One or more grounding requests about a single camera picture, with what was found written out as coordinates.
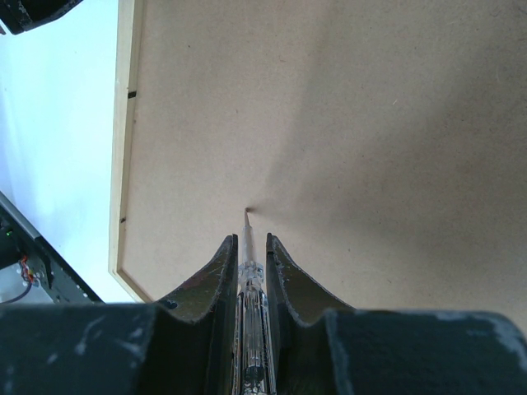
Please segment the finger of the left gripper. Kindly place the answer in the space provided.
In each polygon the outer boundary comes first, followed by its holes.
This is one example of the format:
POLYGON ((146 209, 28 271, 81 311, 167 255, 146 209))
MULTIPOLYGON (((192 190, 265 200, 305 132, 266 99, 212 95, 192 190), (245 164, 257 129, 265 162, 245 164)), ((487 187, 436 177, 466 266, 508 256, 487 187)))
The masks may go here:
POLYGON ((13 35, 47 25, 65 16, 82 0, 1 0, 1 22, 13 35))

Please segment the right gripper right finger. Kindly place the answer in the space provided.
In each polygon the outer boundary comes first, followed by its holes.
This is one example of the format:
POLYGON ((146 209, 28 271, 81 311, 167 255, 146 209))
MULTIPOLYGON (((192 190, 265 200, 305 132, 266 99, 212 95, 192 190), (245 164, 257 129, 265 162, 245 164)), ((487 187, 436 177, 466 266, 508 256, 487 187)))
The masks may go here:
POLYGON ((523 394, 526 340, 503 315, 355 309, 266 242, 281 394, 523 394))

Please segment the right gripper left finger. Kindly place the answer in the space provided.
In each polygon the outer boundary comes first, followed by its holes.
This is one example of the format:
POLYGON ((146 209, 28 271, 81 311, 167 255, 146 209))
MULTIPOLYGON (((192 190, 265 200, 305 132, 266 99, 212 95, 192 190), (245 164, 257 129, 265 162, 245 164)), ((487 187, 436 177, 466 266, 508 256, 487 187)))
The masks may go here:
POLYGON ((238 238, 154 303, 5 304, 4 394, 231 392, 238 238))

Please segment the small metal tool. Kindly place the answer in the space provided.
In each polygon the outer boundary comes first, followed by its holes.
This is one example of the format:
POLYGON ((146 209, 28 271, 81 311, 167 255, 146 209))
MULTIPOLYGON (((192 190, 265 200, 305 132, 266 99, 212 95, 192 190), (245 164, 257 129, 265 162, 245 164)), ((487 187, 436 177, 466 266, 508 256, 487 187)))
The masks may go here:
POLYGON ((233 342, 233 394, 274 394, 276 375, 265 270, 258 263, 250 208, 244 210, 241 264, 238 266, 233 342))

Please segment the light wooden picture frame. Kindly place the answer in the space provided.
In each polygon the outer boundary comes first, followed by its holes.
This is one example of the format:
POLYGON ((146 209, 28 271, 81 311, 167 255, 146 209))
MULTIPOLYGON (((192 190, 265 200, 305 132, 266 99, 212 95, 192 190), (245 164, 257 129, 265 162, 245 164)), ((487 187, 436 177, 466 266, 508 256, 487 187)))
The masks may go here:
POLYGON ((275 234, 359 308, 526 323, 523 1, 122 1, 109 270, 275 234))

